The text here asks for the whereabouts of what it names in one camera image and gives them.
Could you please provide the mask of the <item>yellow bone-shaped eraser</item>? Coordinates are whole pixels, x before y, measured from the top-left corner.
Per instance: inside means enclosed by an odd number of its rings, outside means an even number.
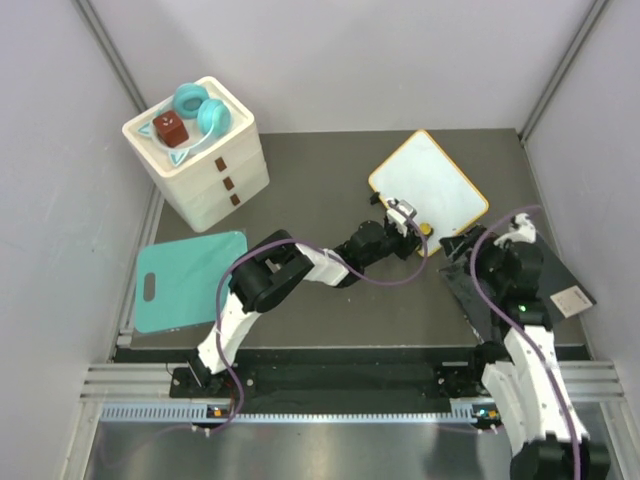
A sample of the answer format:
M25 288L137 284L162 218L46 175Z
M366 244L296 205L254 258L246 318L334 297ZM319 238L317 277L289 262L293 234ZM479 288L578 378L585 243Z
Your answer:
M433 232L432 227L427 223L421 223L420 230L424 235L430 235Z

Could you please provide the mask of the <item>yellow-framed whiteboard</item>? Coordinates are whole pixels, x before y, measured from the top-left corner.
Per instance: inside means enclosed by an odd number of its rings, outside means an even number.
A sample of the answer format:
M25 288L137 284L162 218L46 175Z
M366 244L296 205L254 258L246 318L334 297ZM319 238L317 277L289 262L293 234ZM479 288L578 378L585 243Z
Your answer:
M425 130L411 134L369 175L368 183L381 200L404 200L416 210L414 222L431 227L428 249L439 240L466 230L487 213L489 202L463 170Z

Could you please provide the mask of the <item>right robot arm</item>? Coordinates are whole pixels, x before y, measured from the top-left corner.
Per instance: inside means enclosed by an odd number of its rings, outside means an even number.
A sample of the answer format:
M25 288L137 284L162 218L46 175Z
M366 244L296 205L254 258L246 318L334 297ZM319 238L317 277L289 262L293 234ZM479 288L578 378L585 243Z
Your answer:
M477 346L466 380L490 395L511 445L513 479L604 479L607 447L591 440L562 379L553 323L539 293L544 253L529 217L497 235L481 225L439 243L489 307L493 337Z

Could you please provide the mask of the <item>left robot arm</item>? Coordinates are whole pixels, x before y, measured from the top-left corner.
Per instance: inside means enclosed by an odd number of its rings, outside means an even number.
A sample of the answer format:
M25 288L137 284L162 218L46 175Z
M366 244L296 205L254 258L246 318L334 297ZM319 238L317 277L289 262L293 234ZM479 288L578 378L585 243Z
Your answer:
M429 234L409 221L367 221L334 249L319 249L278 230L239 257L222 274L215 299L212 331L188 361L192 384L205 396L226 387L225 370L260 315L279 306L304 281L347 288L358 280L382 286L365 275L371 265L389 257L401 260L425 247Z

